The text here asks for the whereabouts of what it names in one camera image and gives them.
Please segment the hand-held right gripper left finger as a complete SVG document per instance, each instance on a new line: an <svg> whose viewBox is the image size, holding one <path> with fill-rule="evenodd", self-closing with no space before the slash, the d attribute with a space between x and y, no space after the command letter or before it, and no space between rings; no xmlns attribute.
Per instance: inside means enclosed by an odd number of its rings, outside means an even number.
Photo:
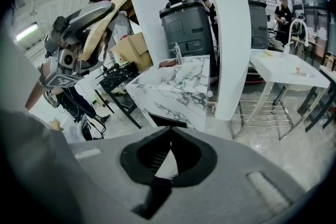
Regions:
<svg viewBox="0 0 336 224"><path fill-rule="evenodd" d="M128 154L128 145L137 143L158 130L149 127L133 134L70 146L86 173L127 212L136 216L138 223L154 222L152 217L142 217L154 193L150 185L139 184L129 177L120 158Z"/></svg>

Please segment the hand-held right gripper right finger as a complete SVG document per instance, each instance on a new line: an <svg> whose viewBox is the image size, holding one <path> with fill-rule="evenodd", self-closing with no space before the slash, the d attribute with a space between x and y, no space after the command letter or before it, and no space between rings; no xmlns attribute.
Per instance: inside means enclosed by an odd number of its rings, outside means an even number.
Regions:
<svg viewBox="0 0 336 224"><path fill-rule="evenodd" d="M306 191L281 167L250 147L186 130L217 154L212 173L194 187L174 188L148 223L284 223Z"/></svg>

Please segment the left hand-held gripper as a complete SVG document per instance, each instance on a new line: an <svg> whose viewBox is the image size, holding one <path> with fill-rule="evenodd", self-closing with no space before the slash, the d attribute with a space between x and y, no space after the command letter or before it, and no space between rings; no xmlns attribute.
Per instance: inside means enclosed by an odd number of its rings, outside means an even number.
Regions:
<svg viewBox="0 0 336 224"><path fill-rule="evenodd" d="M68 88L104 64L97 57L79 59L87 36L87 28L105 18L115 8L110 1L89 4L68 17L59 16L44 39L49 74L41 78L45 88Z"/></svg>

